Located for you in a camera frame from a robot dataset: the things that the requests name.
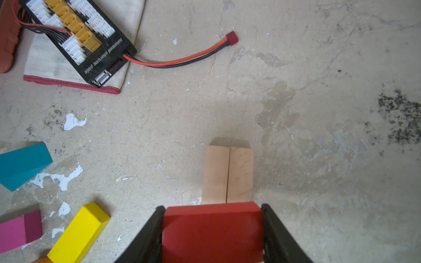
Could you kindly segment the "orange cylinder wood block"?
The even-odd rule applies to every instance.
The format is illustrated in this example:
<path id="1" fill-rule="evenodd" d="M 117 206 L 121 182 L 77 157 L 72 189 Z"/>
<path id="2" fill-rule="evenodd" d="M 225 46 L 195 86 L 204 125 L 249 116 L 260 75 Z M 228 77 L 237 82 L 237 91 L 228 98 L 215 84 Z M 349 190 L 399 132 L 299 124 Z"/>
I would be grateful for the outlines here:
<path id="1" fill-rule="evenodd" d="M 39 258 L 32 263 L 53 263 L 48 257 L 45 258 Z"/>

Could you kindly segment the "teal wood block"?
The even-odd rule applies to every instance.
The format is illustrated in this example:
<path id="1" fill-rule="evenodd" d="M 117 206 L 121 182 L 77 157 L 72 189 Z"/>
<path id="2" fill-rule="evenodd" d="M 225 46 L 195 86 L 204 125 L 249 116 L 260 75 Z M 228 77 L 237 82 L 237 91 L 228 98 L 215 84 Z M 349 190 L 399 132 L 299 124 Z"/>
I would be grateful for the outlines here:
<path id="1" fill-rule="evenodd" d="M 13 192 L 52 162 L 44 143 L 1 154 L 1 185 Z"/>

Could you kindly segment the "red rectangular wood block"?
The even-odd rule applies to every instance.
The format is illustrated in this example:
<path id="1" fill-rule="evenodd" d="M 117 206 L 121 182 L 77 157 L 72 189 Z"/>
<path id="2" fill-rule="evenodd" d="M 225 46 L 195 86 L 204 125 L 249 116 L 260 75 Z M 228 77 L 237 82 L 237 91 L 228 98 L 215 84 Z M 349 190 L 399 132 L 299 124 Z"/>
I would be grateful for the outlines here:
<path id="1" fill-rule="evenodd" d="M 263 216 L 254 202 L 169 207 L 164 263 L 261 263 Z"/>

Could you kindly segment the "yellow rectangular wood block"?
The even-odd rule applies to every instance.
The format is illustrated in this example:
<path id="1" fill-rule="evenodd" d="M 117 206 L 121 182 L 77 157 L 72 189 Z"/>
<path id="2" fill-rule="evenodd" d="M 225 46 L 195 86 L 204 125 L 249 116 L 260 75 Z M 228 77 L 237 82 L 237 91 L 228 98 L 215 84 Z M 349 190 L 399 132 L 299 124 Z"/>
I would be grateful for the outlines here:
<path id="1" fill-rule="evenodd" d="M 47 257 L 54 263 L 80 263 L 109 220 L 96 203 L 82 206 Z"/>

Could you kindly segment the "magenta wood block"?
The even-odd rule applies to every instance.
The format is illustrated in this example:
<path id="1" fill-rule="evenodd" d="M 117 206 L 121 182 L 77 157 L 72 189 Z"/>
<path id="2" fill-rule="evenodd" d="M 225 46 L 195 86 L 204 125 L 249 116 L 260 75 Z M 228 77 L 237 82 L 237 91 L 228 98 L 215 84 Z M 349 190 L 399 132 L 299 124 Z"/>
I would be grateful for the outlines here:
<path id="1" fill-rule="evenodd" d="M 42 234 L 39 210 L 1 223 L 1 254 L 38 240 Z"/>

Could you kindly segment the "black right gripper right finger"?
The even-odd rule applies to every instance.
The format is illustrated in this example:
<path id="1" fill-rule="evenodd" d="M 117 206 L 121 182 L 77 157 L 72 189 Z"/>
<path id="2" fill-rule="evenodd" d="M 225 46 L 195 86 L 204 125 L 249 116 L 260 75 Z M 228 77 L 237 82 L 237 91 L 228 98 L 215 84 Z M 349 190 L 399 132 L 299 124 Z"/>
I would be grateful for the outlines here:
<path id="1" fill-rule="evenodd" d="M 262 204 L 265 263 L 313 263 L 268 204 Z"/>

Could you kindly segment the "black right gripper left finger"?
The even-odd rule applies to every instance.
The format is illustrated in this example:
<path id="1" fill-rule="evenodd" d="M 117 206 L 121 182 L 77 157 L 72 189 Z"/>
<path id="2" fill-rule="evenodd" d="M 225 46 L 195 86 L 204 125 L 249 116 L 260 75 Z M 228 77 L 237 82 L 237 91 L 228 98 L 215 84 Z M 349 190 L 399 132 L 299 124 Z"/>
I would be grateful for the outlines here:
<path id="1" fill-rule="evenodd" d="M 164 206 L 156 208 L 152 216 L 115 263 L 161 263 Z"/>

